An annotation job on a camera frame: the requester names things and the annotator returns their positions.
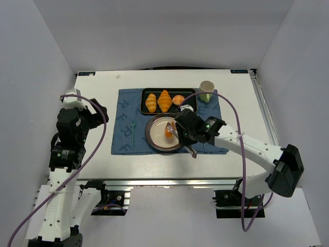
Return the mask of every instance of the blue placemat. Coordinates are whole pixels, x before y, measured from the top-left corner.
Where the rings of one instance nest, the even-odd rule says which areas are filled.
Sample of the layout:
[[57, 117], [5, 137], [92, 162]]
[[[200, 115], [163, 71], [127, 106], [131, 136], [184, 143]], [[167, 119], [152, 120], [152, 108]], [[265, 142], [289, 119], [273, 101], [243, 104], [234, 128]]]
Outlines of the blue placemat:
[[[162, 153], [161, 151], [151, 147], [145, 138], [145, 126], [147, 122], [153, 117], [153, 115], [143, 115], [140, 112], [142, 91], [143, 89], [119, 90], [111, 154], [142, 155]], [[198, 98], [197, 106], [197, 115], [199, 115], [203, 120], [207, 119], [209, 116], [221, 118], [221, 110], [218, 97], [211, 97], [209, 103], [205, 103]], [[133, 132], [131, 127], [132, 120], [136, 122], [133, 150]], [[204, 149], [204, 145], [201, 143], [194, 144], [193, 148], [198, 153], [206, 154], [226, 154], [228, 151], [227, 149], [214, 147], [208, 143], [206, 143], [206, 150]], [[173, 153], [187, 153], [187, 151], [185, 148], [180, 148], [173, 151]]]

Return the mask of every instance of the metal frame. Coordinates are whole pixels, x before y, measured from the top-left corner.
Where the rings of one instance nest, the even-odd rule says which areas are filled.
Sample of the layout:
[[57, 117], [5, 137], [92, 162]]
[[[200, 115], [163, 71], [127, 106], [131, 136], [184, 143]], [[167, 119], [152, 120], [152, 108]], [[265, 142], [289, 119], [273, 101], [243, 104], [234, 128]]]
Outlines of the metal frame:
[[258, 105], [259, 105], [260, 110], [263, 115], [264, 124], [266, 126], [268, 136], [270, 138], [270, 143], [278, 146], [279, 140], [278, 140], [278, 135], [277, 135], [275, 126], [274, 126], [272, 114], [271, 114], [271, 111], [266, 102], [262, 87], [257, 78], [257, 74], [255, 74], [254, 71], [251, 70], [251, 71], [249, 71], [249, 75], [250, 75], [250, 79], [251, 79], [251, 82], [253, 85], [253, 89], [255, 90]]
[[[134, 187], [163, 187], [189, 186], [195, 189], [212, 188], [213, 190], [231, 190], [235, 185], [235, 179], [204, 179], [204, 180], [105, 180], [107, 190], [123, 190], [123, 208], [128, 209], [130, 204], [130, 194]], [[76, 185], [85, 184], [85, 180], [78, 180]]]

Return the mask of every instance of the green cup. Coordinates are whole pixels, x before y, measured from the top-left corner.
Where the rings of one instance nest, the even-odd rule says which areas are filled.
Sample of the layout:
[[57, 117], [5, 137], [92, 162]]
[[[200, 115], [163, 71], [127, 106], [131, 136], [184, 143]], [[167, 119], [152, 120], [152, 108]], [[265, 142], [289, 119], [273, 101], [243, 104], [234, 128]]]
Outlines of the green cup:
[[[215, 89], [214, 83], [211, 81], [203, 81], [200, 84], [199, 91], [205, 92], [205, 93], [213, 93]], [[212, 94], [199, 94], [200, 100], [202, 100], [205, 103], [208, 103], [210, 101]]]

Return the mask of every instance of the white wall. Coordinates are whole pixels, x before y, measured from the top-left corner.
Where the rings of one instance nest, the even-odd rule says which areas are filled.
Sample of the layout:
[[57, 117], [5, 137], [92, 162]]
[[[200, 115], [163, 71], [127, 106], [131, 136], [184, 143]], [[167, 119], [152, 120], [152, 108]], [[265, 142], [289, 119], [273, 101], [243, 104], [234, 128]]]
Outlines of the white wall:
[[34, 0], [74, 72], [258, 67], [293, 0]]
[[300, 149], [300, 185], [323, 246], [329, 246], [328, 66], [329, 2], [295, 0], [258, 72], [280, 145]]
[[[74, 74], [32, 0], [0, 1], [0, 240], [30, 213], [46, 182], [58, 95]], [[25, 229], [12, 246], [21, 246]]]

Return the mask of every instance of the sticker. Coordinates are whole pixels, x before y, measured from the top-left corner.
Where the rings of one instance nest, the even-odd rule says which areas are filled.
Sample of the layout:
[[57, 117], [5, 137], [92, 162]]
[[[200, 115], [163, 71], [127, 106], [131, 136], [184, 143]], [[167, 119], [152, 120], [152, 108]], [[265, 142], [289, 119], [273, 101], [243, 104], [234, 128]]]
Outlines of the sticker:
[[94, 76], [96, 72], [79, 72], [78, 76]]
[[231, 74], [247, 74], [247, 69], [231, 69]]

